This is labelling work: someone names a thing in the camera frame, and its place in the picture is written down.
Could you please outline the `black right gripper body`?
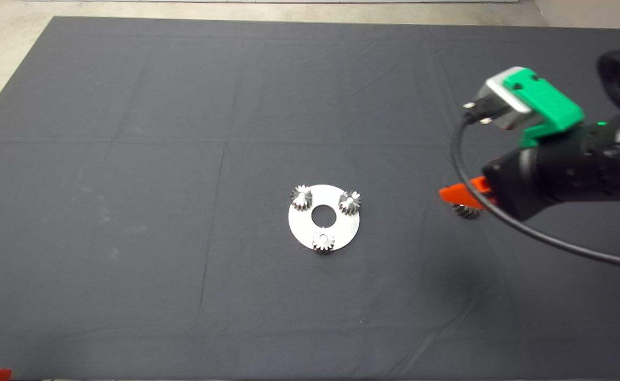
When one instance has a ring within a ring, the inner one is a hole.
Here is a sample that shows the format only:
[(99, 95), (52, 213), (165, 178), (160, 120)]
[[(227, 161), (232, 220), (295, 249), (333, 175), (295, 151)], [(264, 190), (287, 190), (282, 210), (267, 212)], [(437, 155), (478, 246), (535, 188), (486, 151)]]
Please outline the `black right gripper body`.
[(594, 127), (573, 128), (490, 161), (482, 174), (495, 204), (525, 222), (550, 206), (597, 197), (595, 143)]

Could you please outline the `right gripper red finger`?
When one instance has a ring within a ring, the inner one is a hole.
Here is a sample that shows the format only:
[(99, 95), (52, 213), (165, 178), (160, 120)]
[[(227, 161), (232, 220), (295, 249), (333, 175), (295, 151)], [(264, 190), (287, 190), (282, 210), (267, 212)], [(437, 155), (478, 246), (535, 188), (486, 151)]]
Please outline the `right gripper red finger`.
[[(479, 193), (482, 193), (490, 202), (494, 202), (491, 188), (484, 176), (473, 178), (470, 183)], [(443, 202), (464, 205), (472, 208), (484, 208), (484, 206), (469, 192), (463, 183), (453, 184), (439, 190), (439, 197)]]

